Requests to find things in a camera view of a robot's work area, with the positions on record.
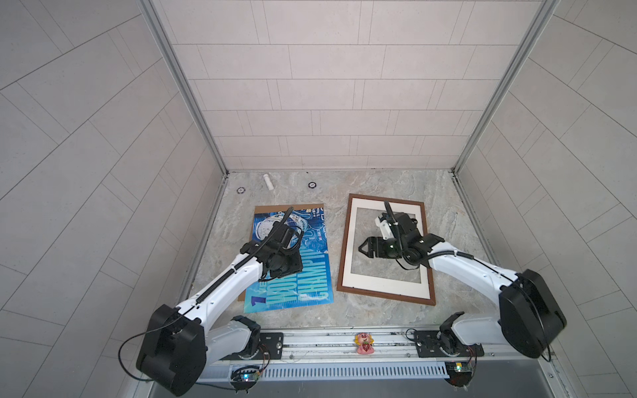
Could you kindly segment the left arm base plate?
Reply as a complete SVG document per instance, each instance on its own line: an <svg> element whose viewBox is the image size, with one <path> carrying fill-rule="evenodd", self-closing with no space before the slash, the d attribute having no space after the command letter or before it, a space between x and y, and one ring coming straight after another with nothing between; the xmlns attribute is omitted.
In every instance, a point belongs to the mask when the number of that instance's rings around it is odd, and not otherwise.
<svg viewBox="0 0 637 398"><path fill-rule="evenodd" d="M225 358L222 358L222 361L262 360L264 354L262 353L262 351L260 351L260 346L264 346L267 353L270 353L271 360L280 360L280 358L282 358L284 337L285 335L283 333L261 333L259 346L252 356L242 356L240 355L240 353L233 353L231 355L225 356Z"/></svg>

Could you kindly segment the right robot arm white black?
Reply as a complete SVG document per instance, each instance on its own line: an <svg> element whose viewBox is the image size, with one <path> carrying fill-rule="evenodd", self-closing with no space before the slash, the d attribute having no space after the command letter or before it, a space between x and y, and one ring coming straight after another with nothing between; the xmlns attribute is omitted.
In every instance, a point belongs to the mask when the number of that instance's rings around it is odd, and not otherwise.
<svg viewBox="0 0 637 398"><path fill-rule="evenodd" d="M489 299L492 315L454 313L437 334L448 357L462 346L509 345L527 358L552 360L551 344L567 326L567 319L542 275L516 272L480 260L444 238L421 234L416 219L386 210L375 221L379 236L368 237L358 248L369 258L396 260L403 270L427 268L459 280Z"/></svg>

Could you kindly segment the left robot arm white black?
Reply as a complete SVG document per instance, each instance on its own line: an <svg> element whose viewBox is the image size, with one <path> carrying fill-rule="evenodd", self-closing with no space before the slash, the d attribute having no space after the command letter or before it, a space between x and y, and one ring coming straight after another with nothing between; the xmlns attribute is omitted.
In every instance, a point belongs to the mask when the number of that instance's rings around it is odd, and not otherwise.
<svg viewBox="0 0 637 398"><path fill-rule="evenodd" d="M206 366L233 354L252 358L259 350L260 325L236 316L223 327L215 323L238 296L256 282L303 270L304 233L275 222L264 240L252 240L225 270L198 293L175 307L162 305L149 320L136 367L174 396L182 396Z"/></svg>

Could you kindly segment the brown backing board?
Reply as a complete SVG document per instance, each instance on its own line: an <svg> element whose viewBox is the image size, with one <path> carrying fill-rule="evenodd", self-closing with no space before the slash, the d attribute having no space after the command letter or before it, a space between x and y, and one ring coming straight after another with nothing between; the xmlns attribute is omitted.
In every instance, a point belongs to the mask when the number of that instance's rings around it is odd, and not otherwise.
<svg viewBox="0 0 637 398"><path fill-rule="evenodd" d="M263 205L255 208L255 214L270 213L270 212L285 212L289 207L293 207L296 211L314 209L324 207L323 203L311 203L311 204L294 204L294 205Z"/></svg>

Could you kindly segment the blue poster with white mat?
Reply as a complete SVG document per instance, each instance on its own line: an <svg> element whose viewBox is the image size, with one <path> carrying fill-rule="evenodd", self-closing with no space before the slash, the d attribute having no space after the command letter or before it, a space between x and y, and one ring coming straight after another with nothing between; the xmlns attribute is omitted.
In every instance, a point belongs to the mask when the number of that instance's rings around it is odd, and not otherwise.
<svg viewBox="0 0 637 398"><path fill-rule="evenodd" d="M281 278L267 271L245 291L246 313L333 303L324 205L295 205L286 224L294 230L287 246L299 247L302 270Z"/></svg>

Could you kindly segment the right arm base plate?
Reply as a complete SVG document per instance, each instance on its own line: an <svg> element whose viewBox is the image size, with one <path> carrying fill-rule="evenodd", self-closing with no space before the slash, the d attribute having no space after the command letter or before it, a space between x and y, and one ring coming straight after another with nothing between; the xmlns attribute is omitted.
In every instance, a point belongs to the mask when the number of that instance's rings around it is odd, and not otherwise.
<svg viewBox="0 0 637 398"><path fill-rule="evenodd" d="M418 330L412 338L419 358L481 358L484 348L480 344L464 345L454 333L444 334L439 330Z"/></svg>

